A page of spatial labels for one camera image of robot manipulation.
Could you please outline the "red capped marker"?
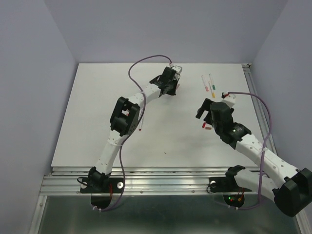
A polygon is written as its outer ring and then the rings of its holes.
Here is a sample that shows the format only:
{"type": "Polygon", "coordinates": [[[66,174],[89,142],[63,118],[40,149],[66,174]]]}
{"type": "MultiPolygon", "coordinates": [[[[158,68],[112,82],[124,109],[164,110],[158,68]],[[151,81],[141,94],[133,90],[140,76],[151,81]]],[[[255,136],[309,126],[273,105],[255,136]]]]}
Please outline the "red capped marker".
{"type": "Polygon", "coordinates": [[[144,117],[141,118],[139,125],[138,125],[138,130],[141,131],[142,127],[143,127],[143,121],[144,121],[144,117]]]}

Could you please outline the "pink capped marker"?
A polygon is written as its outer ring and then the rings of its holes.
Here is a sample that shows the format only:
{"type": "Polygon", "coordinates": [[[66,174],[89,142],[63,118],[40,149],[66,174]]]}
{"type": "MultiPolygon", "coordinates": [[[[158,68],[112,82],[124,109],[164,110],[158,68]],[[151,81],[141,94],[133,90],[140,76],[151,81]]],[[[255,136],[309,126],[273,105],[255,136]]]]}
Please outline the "pink capped marker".
{"type": "Polygon", "coordinates": [[[206,90],[206,92],[208,92],[209,91],[209,87],[208,87],[208,84],[206,82],[206,78],[203,75],[201,76],[201,78],[202,78],[205,90],[206,90]]]}

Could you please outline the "aluminium rail frame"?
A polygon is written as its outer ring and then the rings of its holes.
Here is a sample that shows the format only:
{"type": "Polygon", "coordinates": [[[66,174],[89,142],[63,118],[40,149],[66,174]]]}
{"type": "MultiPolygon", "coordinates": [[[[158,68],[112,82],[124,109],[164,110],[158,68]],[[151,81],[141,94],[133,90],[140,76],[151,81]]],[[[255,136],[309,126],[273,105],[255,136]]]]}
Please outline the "aluminium rail frame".
{"type": "Polygon", "coordinates": [[[80,192],[87,167],[54,167],[42,180],[31,234],[309,234],[305,212],[290,218],[270,201],[248,211],[226,207],[206,189],[224,167],[114,168],[126,176],[124,195],[110,212],[93,208],[80,192]]]}

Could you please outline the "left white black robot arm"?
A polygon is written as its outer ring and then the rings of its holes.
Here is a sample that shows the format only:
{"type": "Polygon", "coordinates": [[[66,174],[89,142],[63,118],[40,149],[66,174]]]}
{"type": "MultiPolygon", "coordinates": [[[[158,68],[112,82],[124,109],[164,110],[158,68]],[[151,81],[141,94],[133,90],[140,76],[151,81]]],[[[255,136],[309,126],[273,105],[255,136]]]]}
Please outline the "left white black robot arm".
{"type": "Polygon", "coordinates": [[[87,185],[97,192],[108,188],[117,153],[139,125],[146,105],[162,95],[176,95],[176,88],[182,72],[181,66],[165,67],[163,73],[149,81],[147,86],[131,97],[120,97],[110,117],[110,132],[101,157],[88,173],[87,185]]]}

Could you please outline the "green capped marker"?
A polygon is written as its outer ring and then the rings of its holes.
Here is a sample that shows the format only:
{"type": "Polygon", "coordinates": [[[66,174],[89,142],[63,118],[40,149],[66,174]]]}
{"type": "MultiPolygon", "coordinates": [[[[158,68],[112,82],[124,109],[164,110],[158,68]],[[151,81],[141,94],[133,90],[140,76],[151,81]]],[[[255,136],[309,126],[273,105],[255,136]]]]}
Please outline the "green capped marker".
{"type": "Polygon", "coordinates": [[[209,78],[210,78],[210,82],[211,82],[211,85],[212,85],[212,89],[213,89],[213,90],[216,90],[216,88],[215,88],[215,83],[214,83],[214,79],[213,79],[213,76],[212,76],[211,73],[209,74],[209,78]]]}

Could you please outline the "right side aluminium rail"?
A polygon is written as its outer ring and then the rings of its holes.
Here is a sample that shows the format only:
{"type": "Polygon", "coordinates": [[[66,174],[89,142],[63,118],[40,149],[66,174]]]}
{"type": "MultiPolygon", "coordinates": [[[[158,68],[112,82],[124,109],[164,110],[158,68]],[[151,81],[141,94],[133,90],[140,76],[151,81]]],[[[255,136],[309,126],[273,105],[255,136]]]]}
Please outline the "right side aluminium rail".
{"type": "MultiPolygon", "coordinates": [[[[247,63],[242,64],[242,69],[244,72],[244,76],[247,82],[247,86],[249,88],[250,93],[253,93],[257,96],[260,96],[257,93],[255,84],[254,84],[254,79],[251,73],[251,66],[247,63]]],[[[265,136],[267,135],[268,131],[269,131],[269,119],[267,117],[267,110],[264,106],[264,104],[256,97],[252,96],[251,97],[252,102],[253,102],[253,106],[255,109],[255,114],[260,126],[260,130],[261,130],[261,134],[262,137],[265,138],[265,136]]],[[[273,141],[273,137],[269,136],[269,139],[267,140],[266,143],[267,148],[269,148],[273,153],[277,154],[276,148],[275,148],[275,144],[273,141]]]]}

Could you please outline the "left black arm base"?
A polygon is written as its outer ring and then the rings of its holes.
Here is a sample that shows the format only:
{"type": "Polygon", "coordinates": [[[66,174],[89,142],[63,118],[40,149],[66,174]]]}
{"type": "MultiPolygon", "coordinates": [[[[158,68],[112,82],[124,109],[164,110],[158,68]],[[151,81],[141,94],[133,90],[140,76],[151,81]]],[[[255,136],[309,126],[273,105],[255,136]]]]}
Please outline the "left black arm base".
{"type": "Polygon", "coordinates": [[[125,183],[121,177],[110,177],[103,182],[95,181],[89,177],[78,177],[77,182],[80,184],[82,194],[109,194],[121,193],[125,183]]]}

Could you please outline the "yellow capped marker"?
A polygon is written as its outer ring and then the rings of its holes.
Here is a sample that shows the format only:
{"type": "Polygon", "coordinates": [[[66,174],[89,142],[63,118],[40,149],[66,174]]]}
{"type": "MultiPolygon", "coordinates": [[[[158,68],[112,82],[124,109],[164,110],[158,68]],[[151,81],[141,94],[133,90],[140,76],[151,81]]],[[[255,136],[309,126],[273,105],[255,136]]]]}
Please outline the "yellow capped marker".
{"type": "Polygon", "coordinates": [[[215,98],[215,92],[214,92],[214,90],[213,90],[213,88],[211,86],[210,81],[208,82],[208,85],[209,85],[209,88],[210,88],[210,91],[211,91],[212,98],[215,98]]]}

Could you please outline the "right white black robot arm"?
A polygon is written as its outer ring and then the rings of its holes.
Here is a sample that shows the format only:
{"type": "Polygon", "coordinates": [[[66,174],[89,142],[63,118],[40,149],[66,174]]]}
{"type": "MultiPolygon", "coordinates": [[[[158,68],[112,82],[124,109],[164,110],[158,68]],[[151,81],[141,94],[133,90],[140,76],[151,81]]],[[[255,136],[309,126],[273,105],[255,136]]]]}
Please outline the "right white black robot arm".
{"type": "Polygon", "coordinates": [[[213,127],[220,139],[259,166],[263,175],[249,171],[246,167],[230,167],[224,176],[210,178],[207,191],[230,193],[253,191],[272,200],[278,209],[289,217],[296,216],[312,202],[312,173],[309,169],[298,169],[274,154],[243,124],[234,122],[235,101],[226,97],[221,102],[206,98],[197,111],[200,119],[213,127]]]}

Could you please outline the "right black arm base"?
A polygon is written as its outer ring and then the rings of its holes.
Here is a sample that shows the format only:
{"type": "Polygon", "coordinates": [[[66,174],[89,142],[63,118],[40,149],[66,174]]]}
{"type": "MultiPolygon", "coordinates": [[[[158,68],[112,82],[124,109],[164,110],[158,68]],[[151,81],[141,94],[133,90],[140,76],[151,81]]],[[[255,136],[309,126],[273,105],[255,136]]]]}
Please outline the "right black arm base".
{"type": "Polygon", "coordinates": [[[243,187],[239,187],[234,176],[241,170],[246,169],[244,166],[236,165],[227,169],[224,176],[209,178],[209,185],[206,188],[207,193],[230,193],[239,192],[243,187]]]}

